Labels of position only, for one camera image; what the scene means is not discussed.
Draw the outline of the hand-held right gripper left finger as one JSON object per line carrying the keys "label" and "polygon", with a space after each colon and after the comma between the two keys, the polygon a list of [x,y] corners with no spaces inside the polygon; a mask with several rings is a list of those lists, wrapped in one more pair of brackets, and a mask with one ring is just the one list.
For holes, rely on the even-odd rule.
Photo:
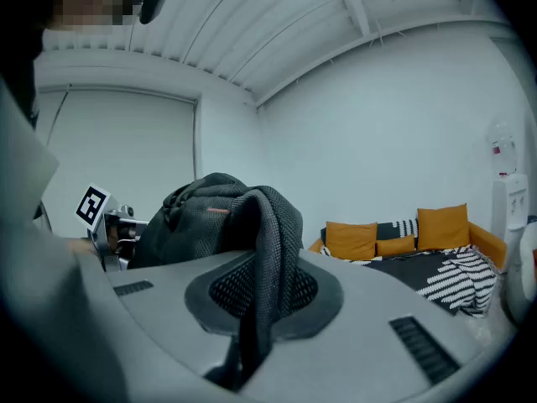
{"label": "hand-held right gripper left finger", "polygon": [[173,359],[204,377],[240,371],[240,318],[219,306],[211,288],[254,257],[231,251],[159,267],[107,272],[112,287],[151,284],[119,296],[135,322]]}

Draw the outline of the person's black shirt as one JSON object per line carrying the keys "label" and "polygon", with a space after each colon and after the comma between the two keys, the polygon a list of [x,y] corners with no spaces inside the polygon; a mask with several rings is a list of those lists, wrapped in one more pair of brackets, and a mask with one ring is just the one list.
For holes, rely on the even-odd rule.
{"label": "person's black shirt", "polygon": [[0,74],[30,126],[36,129],[39,120],[39,103],[33,61],[16,60],[0,63]]}

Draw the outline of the clear water bottle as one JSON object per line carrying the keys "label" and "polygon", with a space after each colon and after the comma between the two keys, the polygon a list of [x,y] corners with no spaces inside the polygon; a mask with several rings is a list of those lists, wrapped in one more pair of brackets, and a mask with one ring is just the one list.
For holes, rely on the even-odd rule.
{"label": "clear water bottle", "polygon": [[509,124],[496,118],[487,131],[487,141],[492,151],[494,175],[498,178],[517,171],[517,152],[513,131]]}

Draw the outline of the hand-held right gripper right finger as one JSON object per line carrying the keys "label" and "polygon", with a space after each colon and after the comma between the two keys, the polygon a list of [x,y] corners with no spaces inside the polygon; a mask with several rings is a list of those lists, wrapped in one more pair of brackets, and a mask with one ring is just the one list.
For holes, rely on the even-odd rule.
{"label": "hand-held right gripper right finger", "polygon": [[366,266],[301,251],[333,274],[344,301],[315,337],[274,345],[247,383],[254,400],[402,400],[430,382],[390,326],[412,316],[460,364],[480,347],[465,325],[394,277]]}

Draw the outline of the dark grey mesh garment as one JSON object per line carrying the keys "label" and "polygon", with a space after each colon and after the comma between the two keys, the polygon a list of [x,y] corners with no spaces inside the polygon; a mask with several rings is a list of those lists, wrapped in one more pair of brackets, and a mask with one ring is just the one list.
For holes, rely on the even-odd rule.
{"label": "dark grey mesh garment", "polygon": [[265,354],[271,327],[292,312],[303,221],[270,186],[212,173],[168,195],[143,231],[129,268],[179,264],[233,250],[253,259],[211,284],[214,303],[239,319],[247,350]]}

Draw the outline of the white roller blind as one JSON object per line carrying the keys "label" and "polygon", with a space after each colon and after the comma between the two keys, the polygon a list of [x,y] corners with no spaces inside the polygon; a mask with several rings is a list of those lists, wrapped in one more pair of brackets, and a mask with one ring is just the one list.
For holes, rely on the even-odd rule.
{"label": "white roller blind", "polygon": [[39,94],[37,135],[60,162],[43,203],[52,231],[83,237],[76,219],[95,184],[149,221],[163,200],[194,176],[194,106],[189,102],[103,90]]}

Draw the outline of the white round seat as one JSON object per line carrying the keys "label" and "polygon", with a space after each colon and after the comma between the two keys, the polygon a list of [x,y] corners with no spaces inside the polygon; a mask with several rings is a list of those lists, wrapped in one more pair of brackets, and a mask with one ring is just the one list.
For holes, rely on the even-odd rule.
{"label": "white round seat", "polygon": [[537,222],[528,224],[508,266],[506,302],[511,317],[521,325],[537,297]]}

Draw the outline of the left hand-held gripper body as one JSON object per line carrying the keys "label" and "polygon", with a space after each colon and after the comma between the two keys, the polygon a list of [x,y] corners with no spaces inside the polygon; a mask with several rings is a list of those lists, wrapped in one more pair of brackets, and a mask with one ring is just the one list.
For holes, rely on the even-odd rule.
{"label": "left hand-held gripper body", "polygon": [[135,218],[132,207],[95,184],[87,187],[74,215],[86,228],[102,268],[125,271],[149,222]]}

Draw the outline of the small orange lumbar cushion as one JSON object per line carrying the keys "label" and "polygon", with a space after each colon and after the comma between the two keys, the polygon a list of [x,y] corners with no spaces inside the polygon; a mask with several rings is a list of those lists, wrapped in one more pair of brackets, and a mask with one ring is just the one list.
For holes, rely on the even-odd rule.
{"label": "small orange lumbar cushion", "polygon": [[414,236],[410,234],[402,238],[378,240],[376,242],[377,256],[390,257],[398,254],[408,254],[415,251]]}

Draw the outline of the orange sofa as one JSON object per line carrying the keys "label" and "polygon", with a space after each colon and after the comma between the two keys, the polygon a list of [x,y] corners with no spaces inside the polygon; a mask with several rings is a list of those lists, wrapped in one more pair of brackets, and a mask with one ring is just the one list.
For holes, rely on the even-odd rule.
{"label": "orange sofa", "polygon": [[460,205],[393,222],[327,222],[310,251],[390,275],[452,315],[483,318],[507,245]]}

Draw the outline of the person's left forearm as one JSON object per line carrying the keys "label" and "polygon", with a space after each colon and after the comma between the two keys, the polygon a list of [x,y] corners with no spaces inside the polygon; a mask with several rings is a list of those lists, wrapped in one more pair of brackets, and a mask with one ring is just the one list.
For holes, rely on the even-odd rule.
{"label": "person's left forearm", "polygon": [[94,243],[88,238],[65,238],[64,241],[74,254],[99,257]]}

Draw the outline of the black white patterned blanket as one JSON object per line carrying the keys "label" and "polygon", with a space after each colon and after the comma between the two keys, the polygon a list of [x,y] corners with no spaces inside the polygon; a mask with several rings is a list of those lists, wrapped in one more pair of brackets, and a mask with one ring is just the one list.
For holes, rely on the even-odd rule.
{"label": "black white patterned blanket", "polygon": [[394,277],[452,315],[461,311],[470,317],[485,317],[507,245],[472,222],[469,230],[470,243],[463,247],[415,250],[353,263]]}

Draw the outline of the white water dispenser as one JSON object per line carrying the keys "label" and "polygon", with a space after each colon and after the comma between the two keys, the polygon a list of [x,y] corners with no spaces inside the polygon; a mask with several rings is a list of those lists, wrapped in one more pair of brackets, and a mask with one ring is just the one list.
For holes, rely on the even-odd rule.
{"label": "white water dispenser", "polygon": [[519,246],[529,215],[528,177],[512,174],[497,178],[493,182],[492,233],[507,245],[502,267],[508,269],[511,258]]}

